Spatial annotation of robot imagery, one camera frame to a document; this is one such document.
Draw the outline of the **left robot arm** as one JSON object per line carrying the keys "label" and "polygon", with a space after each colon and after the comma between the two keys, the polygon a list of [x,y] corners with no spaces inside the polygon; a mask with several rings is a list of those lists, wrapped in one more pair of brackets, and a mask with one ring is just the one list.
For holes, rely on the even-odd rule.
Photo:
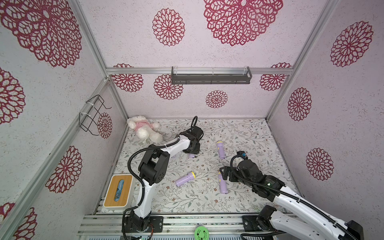
{"label": "left robot arm", "polygon": [[131,155],[128,170],[139,181],[141,192],[136,205],[123,212],[123,234],[131,230],[144,232],[149,227],[156,187],[166,175],[170,158],[180,152],[197,155],[203,135],[201,128],[190,127],[162,146],[150,145]]}

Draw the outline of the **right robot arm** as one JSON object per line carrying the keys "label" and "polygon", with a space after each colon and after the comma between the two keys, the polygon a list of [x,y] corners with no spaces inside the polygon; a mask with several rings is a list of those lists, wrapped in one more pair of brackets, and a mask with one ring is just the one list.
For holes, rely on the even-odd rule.
{"label": "right robot arm", "polygon": [[324,212],[278,178],[264,175],[244,151],[237,152],[229,166],[220,168],[220,173],[224,180],[242,183],[272,203],[250,221],[253,230],[241,234],[243,240],[248,237],[272,239],[280,234],[300,240],[364,239],[364,230],[359,223],[345,222]]}

